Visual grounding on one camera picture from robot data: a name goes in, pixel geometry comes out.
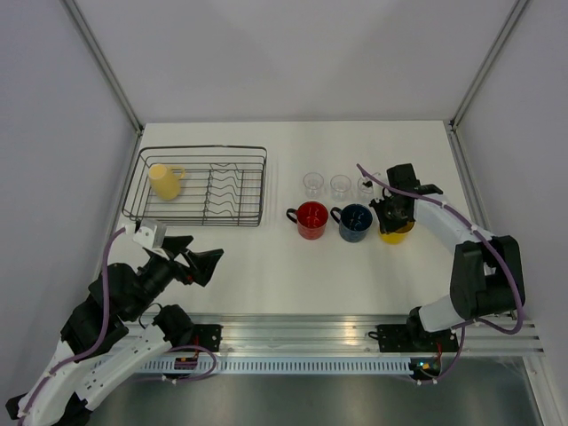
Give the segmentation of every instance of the dish rack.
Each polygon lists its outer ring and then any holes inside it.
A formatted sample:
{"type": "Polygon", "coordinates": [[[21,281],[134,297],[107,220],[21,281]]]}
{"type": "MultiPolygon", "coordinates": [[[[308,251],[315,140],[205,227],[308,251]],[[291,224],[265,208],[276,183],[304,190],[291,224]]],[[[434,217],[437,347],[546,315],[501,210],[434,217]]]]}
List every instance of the dish rack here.
{"type": "Polygon", "coordinates": [[[263,216],[266,149],[261,146],[163,146],[140,150],[122,213],[167,225],[258,226],[263,216]],[[148,171],[161,163],[185,168],[181,193],[159,198],[148,171]]]}

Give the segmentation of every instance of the white wall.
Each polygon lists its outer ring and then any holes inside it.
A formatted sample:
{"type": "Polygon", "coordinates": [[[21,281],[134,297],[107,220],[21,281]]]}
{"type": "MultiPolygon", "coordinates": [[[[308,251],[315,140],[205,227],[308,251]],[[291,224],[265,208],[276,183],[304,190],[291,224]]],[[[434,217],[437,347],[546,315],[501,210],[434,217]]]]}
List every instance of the white wall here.
{"type": "Polygon", "coordinates": [[[86,297],[133,138],[59,2],[0,2],[0,424],[86,297]]]}
{"type": "Polygon", "coordinates": [[[514,0],[78,0],[145,122],[445,119],[514,0]]]}
{"type": "Polygon", "coordinates": [[[521,245],[527,311],[568,401],[568,2],[538,0],[461,127],[496,232],[521,245]]]}

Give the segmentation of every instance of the red mug handle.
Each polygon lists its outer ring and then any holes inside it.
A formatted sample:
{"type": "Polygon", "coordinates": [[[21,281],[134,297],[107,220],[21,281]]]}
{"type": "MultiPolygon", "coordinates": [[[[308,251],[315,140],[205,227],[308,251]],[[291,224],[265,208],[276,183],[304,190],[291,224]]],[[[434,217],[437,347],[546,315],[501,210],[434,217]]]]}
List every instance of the red mug handle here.
{"type": "Polygon", "coordinates": [[[333,207],[331,209],[331,211],[329,212],[329,214],[331,215],[331,217],[337,222],[339,223],[339,221],[341,220],[341,209],[339,209],[338,207],[333,207]]]}
{"type": "Polygon", "coordinates": [[[290,219],[292,222],[294,222],[295,224],[298,223],[298,218],[297,218],[297,215],[296,215],[296,209],[286,210],[286,217],[288,219],[290,219]]]}

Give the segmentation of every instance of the yellow mug handle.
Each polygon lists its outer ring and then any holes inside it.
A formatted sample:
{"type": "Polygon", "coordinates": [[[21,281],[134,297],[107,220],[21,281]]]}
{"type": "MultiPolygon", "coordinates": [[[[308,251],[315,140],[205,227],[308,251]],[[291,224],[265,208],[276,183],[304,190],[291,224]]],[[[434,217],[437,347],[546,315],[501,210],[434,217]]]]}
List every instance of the yellow mug handle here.
{"type": "Polygon", "coordinates": [[[170,168],[171,171],[181,172],[179,175],[177,175],[176,173],[173,174],[177,179],[181,179],[183,176],[185,176],[185,168],[183,166],[168,166],[168,167],[170,168]]]}

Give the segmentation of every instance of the clear glass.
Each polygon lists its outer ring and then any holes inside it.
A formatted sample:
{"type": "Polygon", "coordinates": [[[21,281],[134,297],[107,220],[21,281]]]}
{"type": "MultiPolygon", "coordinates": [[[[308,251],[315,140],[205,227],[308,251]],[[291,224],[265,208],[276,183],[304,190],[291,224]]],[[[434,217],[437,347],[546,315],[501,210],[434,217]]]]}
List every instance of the clear glass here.
{"type": "Polygon", "coordinates": [[[315,200],[320,197],[323,191],[323,176],[319,173],[308,173],[304,176],[305,196],[308,200],[315,200]]]}
{"type": "MultiPolygon", "coordinates": [[[[381,173],[373,173],[373,178],[381,180],[381,173]]],[[[373,183],[372,186],[367,187],[363,185],[365,181],[366,180],[364,177],[360,177],[357,181],[357,196],[361,204],[367,205],[374,198],[374,188],[377,186],[377,184],[373,183]]]]}
{"type": "Polygon", "coordinates": [[[336,175],[331,178],[331,198],[335,201],[347,201],[351,190],[351,180],[345,175],[336,175]]]}

